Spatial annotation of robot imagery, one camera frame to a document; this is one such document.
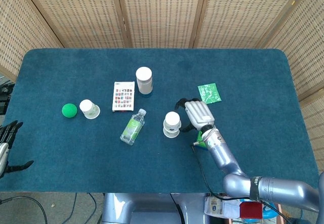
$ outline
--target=white cup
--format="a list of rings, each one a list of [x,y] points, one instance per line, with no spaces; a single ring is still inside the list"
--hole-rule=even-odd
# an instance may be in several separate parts
[[[163,121],[163,133],[168,138],[174,138],[179,135],[179,129],[181,127],[180,116],[171,111],[167,113],[166,118]]]
[[[83,100],[79,107],[87,119],[95,119],[100,113],[100,108],[88,99]]]
[[[138,90],[143,95],[149,95],[153,90],[152,71],[148,67],[140,67],[136,71]]]
[[[179,135],[180,131],[177,130],[177,131],[171,132],[171,131],[168,131],[165,128],[163,128],[163,133],[167,138],[175,138]]]

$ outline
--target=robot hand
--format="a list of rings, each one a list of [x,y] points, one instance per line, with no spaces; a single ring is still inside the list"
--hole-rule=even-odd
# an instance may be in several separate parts
[[[5,173],[24,170],[34,162],[29,161],[21,166],[8,166],[10,149],[16,138],[16,133],[22,125],[22,122],[18,123],[18,121],[15,120],[4,127],[0,127],[0,178],[2,178]]]
[[[196,129],[199,131],[202,128],[207,130],[211,129],[214,125],[215,119],[206,103],[203,101],[200,101],[197,98],[192,100],[182,98],[177,102],[175,110],[177,110],[180,106],[186,110],[191,122],[187,127],[180,128],[181,132],[188,132],[191,129]]]

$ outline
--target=woven panel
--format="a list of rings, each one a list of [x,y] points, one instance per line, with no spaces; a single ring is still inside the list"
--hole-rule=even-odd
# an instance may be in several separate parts
[[[255,47],[287,1],[209,0],[196,47]]]
[[[0,0],[0,3],[0,66],[16,77],[28,50],[60,44],[26,0]]]
[[[324,171],[324,96],[302,107],[317,166]]]
[[[198,0],[125,0],[134,47],[188,48]]]
[[[324,81],[324,0],[302,0],[267,47],[287,55],[298,95]]]
[[[113,0],[34,0],[65,47],[123,47]]]

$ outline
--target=bottle cap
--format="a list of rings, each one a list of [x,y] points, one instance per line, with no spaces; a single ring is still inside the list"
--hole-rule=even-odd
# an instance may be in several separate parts
[[[167,113],[165,120],[168,125],[174,126],[174,125],[179,124],[180,116],[175,111],[171,111],[171,112]]]
[[[143,114],[144,116],[146,115],[146,111],[144,109],[139,109],[138,112]]]
[[[148,67],[140,67],[136,71],[136,78],[142,82],[146,82],[152,78],[152,71]]]
[[[81,109],[81,111],[87,112],[87,111],[90,111],[91,108],[92,108],[92,101],[90,101],[88,99],[83,100],[80,103],[80,109]]]

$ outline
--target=white plastic bottle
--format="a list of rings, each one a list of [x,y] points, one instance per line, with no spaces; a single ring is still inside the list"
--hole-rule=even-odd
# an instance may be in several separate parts
[[[137,114],[132,115],[130,121],[128,122],[125,130],[120,136],[120,139],[129,144],[133,145],[134,141],[140,132],[141,128],[145,124],[144,122],[144,116],[146,114],[146,111],[144,109],[139,109]]]

